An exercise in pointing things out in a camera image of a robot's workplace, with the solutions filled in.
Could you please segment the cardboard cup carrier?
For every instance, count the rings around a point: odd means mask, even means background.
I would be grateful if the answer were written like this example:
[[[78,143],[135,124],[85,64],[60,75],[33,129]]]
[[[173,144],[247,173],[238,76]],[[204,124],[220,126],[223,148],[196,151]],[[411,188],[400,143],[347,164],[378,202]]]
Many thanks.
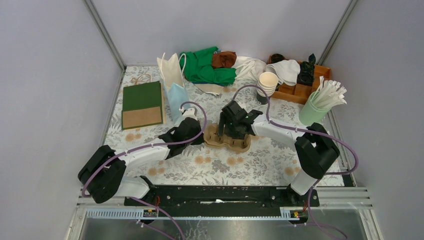
[[[251,148],[252,136],[247,134],[244,139],[236,139],[223,134],[218,136],[219,125],[210,124],[203,133],[203,140],[206,146],[216,149],[227,149],[237,154],[245,153]]]

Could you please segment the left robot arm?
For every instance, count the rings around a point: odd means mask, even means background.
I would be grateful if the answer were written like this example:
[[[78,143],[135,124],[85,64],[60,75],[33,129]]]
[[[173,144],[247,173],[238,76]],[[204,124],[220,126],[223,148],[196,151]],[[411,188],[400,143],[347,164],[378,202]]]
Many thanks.
[[[97,204],[113,197],[134,197],[144,206],[152,204],[152,183],[144,176],[130,177],[128,172],[178,156],[190,145],[202,144],[204,126],[196,114],[194,107],[184,110],[178,126],[143,146],[122,153],[116,153],[109,145],[100,146],[77,175],[83,185],[81,194]]]

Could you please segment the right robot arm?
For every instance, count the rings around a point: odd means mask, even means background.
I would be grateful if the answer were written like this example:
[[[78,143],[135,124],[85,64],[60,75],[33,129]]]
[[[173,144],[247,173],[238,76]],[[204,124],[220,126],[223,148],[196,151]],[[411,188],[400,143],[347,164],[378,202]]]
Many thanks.
[[[324,177],[340,156],[339,148],[325,136],[326,130],[321,124],[313,123],[306,130],[301,133],[293,126],[283,128],[280,123],[267,119],[262,111],[247,112],[232,100],[221,110],[217,135],[236,140],[248,135],[267,137],[294,149],[301,169],[290,183],[286,198],[291,205],[299,206],[307,199],[309,189]]]

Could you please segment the light blue paper bag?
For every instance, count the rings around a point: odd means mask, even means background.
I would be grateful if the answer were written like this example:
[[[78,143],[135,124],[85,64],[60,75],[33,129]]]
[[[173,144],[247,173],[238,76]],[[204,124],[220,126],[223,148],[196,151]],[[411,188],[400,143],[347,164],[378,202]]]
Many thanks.
[[[183,120],[181,105],[189,101],[189,95],[184,85],[183,69],[185,61],[183,68],[181,68],[181,58],[177,53],[174,53],[169,59],[165,59],[165,56],[166,53],[164,52],[162,57],[158,57],[156,60],[169,103],[171,119],[175,125],[178,125]]]

